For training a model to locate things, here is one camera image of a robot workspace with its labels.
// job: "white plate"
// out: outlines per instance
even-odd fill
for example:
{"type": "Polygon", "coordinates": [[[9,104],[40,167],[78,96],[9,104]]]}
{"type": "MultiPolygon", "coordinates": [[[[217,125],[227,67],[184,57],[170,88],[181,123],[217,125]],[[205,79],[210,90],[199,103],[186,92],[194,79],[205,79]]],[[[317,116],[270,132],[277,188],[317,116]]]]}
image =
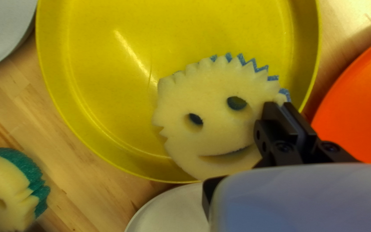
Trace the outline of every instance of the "white plate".
{"type": "Polygon", "coordinates": [[[202,183],[164,192],[138,210],[125,232],[208,232],[201,197],[202,183]]]}
{"type": "Polygon", "coordinates": [[[15,50],[34,28],[37,0],[0,0],[0,61],[15,50]]]}

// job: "white bowl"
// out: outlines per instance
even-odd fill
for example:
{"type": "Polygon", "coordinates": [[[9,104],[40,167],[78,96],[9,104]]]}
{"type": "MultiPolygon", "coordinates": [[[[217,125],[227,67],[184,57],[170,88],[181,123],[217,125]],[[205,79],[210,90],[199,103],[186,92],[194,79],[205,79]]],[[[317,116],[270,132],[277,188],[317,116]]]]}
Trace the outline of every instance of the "white bowl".
{"type": "Polygon", "coordinates": [[[0,61],[34,29],[37,0],[0,0],[0,61]]]}

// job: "sponge eye hole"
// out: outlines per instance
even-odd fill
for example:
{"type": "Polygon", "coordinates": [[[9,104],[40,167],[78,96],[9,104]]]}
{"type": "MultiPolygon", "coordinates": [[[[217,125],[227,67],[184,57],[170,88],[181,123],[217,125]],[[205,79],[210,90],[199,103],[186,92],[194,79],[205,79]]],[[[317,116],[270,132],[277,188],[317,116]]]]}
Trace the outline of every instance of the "sponge eye hole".
{"type": "Polygon", "coordinates": [[[242,110],[247,106],[247,102],[237,96],[227,98],[227,105],[232,110],[242,110]]]}
{"type": "Polygon", "coordinates": [[[203,119],[201,119],[197,114],[189,113],[188,118],[196,125],[203,125],[203,119]]]}

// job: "tabletop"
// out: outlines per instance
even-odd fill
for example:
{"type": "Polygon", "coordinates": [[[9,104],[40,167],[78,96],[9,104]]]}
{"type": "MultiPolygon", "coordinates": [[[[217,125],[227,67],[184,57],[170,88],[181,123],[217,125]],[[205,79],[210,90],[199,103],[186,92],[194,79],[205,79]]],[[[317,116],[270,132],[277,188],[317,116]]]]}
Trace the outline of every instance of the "tabletop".
{"type": "MultiPolygon", "coordinates": [[[[341,72],[371,46],[371,0],[320,0],[322,54],[303,115],[311,120],[341,72]]],[[[91,152],[64,123],[48,94],[35,35],[0,62],[0,147],[31,157],[52,192],[29,231],[122,232],[132,215],[174,187],[118,170],[91,152]]]]}

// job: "yellow sponge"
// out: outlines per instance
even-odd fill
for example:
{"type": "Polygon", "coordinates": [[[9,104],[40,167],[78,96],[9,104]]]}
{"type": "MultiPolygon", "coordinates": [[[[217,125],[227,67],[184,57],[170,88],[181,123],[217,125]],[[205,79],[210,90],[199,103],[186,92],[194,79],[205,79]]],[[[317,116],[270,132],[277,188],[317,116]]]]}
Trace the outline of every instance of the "yellow sponge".
{"type": "Polygon", "coordinates": [[[165,149],[193,177],[204,180],[250,169],[261,158],[253,128],[264,102],[289,101],[268,66],[212,56],[158,82],[152,123],[162,126],[165,149]]]}
{"type": "Polygon", "coordinates": [[[26,155],[0,148],[0,232],[24,231],[47,208],[41,176],[26,155]]]}

